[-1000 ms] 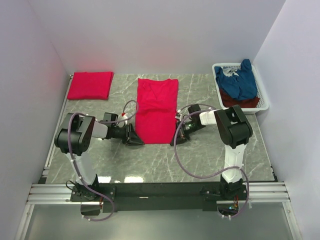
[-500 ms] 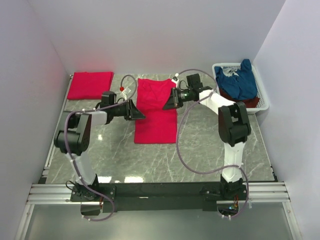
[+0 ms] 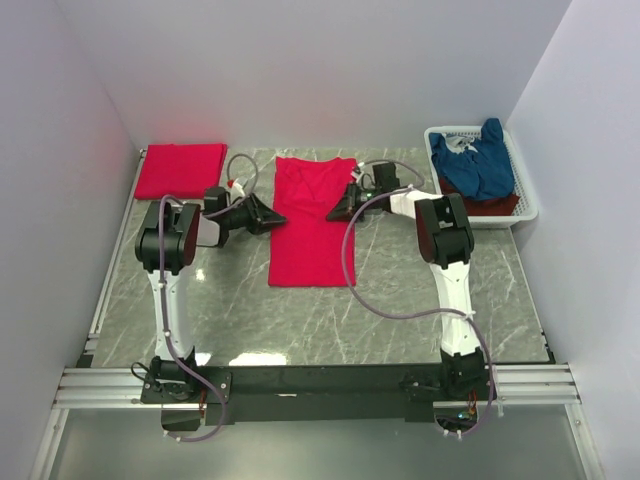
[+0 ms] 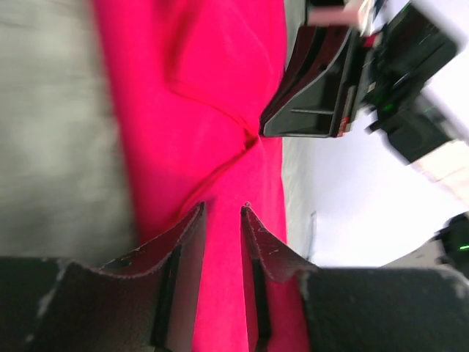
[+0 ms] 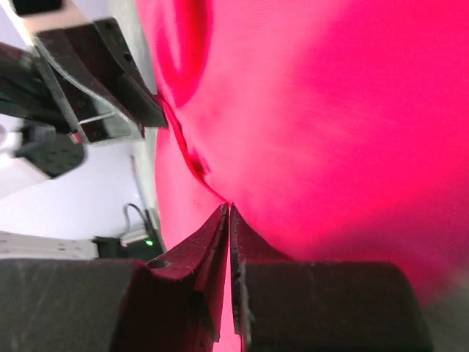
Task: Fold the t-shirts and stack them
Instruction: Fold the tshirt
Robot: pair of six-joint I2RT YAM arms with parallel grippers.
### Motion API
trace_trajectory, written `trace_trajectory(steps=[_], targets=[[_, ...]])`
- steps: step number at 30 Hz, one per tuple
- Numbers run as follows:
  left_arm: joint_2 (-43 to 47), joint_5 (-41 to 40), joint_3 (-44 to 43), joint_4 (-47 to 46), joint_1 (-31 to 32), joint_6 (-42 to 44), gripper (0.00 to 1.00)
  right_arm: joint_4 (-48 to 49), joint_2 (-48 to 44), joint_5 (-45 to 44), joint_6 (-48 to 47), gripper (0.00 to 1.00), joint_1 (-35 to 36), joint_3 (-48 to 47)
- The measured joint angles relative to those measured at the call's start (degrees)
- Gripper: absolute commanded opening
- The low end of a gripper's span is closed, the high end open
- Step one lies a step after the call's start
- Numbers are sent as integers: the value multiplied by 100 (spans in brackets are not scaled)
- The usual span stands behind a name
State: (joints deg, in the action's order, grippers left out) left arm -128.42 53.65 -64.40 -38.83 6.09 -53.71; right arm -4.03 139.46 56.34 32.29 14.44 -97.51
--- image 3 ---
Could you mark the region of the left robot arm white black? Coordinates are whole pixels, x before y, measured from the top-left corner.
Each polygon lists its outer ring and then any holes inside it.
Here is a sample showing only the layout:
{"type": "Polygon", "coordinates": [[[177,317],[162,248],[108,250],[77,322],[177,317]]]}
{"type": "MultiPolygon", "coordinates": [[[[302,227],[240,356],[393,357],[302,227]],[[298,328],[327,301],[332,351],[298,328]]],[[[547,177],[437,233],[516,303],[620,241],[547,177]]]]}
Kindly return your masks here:
{"type": "Polygon", "coordinates": [[[144,392],[186,402],[208,393],[197,374],[186,300],[188,270],[197,248],[221,248],[233,230],[268,233],[287,219],[237,182],[230,188],[208,188],[201,205],[172,201],[167,196],[151,203],[135,244],[136,259],[151,286],[156,325],[155,355],[145,370],[144,392]]]}

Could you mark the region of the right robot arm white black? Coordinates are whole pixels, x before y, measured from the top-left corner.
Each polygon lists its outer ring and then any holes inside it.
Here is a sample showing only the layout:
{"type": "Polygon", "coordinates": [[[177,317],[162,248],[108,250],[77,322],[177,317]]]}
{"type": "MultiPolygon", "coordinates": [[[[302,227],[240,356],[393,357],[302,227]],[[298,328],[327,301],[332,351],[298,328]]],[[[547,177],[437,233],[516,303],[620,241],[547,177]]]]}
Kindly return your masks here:
{"type": "Polygon", "coordinates": [[[494,366],[487,342],[475,323],[470,295],[470,265],[475,240],[459,194],[422,191],[425,178],[397,160],[369,160],[356,164],[351,180],[327,214],[329,222],[347,222],[340,247],[341,269],[347,288],[368,311],[391,320],[441,318],[439,389],[460,399],[482,381],[495,396],[494,366]],[[417,313],[386,313],[367,303],[356,291],[347,266],[347,244],[355,223],[365,211],[383,210],[415,222],[420,255],[435,280],[439,306],[417,313]]]}

